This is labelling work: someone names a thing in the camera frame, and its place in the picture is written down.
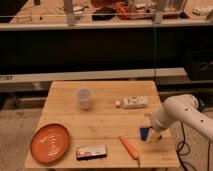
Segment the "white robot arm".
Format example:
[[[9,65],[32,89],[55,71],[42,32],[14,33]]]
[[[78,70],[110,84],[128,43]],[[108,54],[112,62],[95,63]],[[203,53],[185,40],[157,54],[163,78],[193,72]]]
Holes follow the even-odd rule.
[[[156,142],[162,131],[180,121],[213,143],[213,119],[202,114],[198,107],[197,98],[191,94],[166,98],[162,105],[151,114],[151,129],[146,141],[149,143]]]

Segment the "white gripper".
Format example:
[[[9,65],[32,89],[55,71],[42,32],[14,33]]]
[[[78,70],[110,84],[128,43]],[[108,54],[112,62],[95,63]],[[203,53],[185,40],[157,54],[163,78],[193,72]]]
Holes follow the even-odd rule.
[[[156,142],[160,139],[161,133],[159,131],[164,130],[164,125],[161,122],[162,114],[160,113],[146,113],[145,116],[150,120],[151,127],[147,133],[146,141],[150,142],[152,137],[152,142]]]

